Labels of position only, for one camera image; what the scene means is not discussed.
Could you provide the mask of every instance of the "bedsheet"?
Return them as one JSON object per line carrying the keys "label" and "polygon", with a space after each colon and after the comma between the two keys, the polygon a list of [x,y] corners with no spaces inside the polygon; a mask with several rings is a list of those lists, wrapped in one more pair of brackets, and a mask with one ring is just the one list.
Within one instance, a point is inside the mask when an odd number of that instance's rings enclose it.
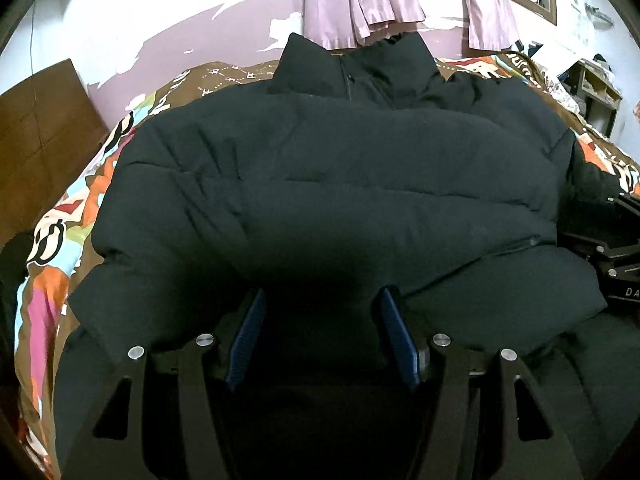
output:
{"label": "bedsheet", "polygon": [[[463,60],[436,60],[441,74],[475,73],[484,78],[516,77],[539,92],[574,130],[585,159],[619,177],[620,190],[640,194],[638,165],[552,95],[535,64],[515,52]],[[148,118],[234,84],[269,79],[277,61],[241,68],[211,62],[185,70],[164,87],[141,96],[117,124],[94,161],[60,202],[37,224],[28,258],[29,275],[18,290],[15,371],[22,417],[18,437],[48,478],[60,478],[55,453],[53,398],[56,371],[66,338],[78,327],[66,298],[100,264],[91,231],[120,153]]]}

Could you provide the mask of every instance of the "black puffer jacket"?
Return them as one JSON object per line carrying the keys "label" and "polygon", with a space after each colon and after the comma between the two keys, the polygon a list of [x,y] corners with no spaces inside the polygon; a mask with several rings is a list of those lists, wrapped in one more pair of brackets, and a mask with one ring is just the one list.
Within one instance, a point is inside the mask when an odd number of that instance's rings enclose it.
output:
{"label": "black puffer jacket", "polygon": [[[573,145],[574,133],[519,80],[445,82],[417,34],[344,57],[293,35],[272,80],[147,121],[120,157],[93,230],[105,261],[70,298],[82,328],[56,381],[61,464],[130,347],[177,348],[260,285],[272,307],[254,381],[238,395],[246,403],[228,410],[232,448],[252,456],[241,461],[247,476],[274,467],[294,477],[313,460],[318,478],[349,460],[362,473],[364,458],[376,478],[402,478],[406,453],[387,452],[411,446],[416,407],[385,375],[372,299],[397,285],[458,342],[533,352],[536,370],[558,365],[540,348],[606,307],[590,265],[556,246]],[[562,377],[573,373],[559,366]],[[328,408],[318,389],[282,391],[282,382],[318,374],[342,378],[332,394],[341,408]],[[282,380],[266,391],[266,377]],[[345,377],[366,378],[359,411],[344,404]],[[550,400],[586,399],[582,386]],[[386,420],[389,409],[371,399],[390,391],[397,413]],[[320,424],[327,416],[368,444],[356,446],[350,432],[343,442],[340,426]],[[602,446],[596,419],[566,428],[585,470],[617,445]],[[591,440],[579,446],[585,428]],[[305,455],[322,431],[336,442],[333,459]]]}

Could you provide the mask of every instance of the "satin curtain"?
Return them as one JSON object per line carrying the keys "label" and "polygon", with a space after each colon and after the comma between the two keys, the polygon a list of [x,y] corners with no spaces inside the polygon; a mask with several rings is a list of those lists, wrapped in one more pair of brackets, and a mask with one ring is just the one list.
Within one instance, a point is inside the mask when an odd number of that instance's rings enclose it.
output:
{"label": "satin curtain", "polygon": [[509,0],[466,0],[466,8],[471,48],[502,50],[520,38]]}
{"label": "satin curtain", "polygon": [[354,48],[424,19],[418,0],[305,0],[304,36],[329,50]]}

